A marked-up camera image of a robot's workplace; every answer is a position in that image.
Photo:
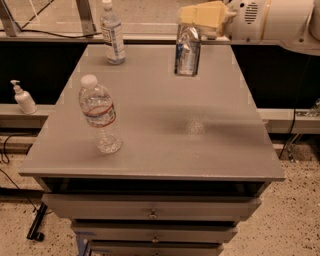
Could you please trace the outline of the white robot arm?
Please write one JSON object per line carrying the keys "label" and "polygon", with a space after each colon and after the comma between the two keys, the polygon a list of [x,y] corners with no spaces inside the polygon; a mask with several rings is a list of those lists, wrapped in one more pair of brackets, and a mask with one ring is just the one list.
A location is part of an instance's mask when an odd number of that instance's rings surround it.
{"label": "white robot arm", "polygon": [[225,44],[319,54],[319,0],[211,0],[180,8],[177,23]]}

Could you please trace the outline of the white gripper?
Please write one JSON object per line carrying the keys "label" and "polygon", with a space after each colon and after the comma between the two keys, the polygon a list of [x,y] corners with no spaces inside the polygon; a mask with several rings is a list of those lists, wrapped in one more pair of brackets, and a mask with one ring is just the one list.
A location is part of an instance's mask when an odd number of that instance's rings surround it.
{"label": "white gripper", "polygon": [[207,37],[226,37],[232,42],[258,42],[263,39],[271,0],[230,0],[181,7],[178,24],[193,24]]}

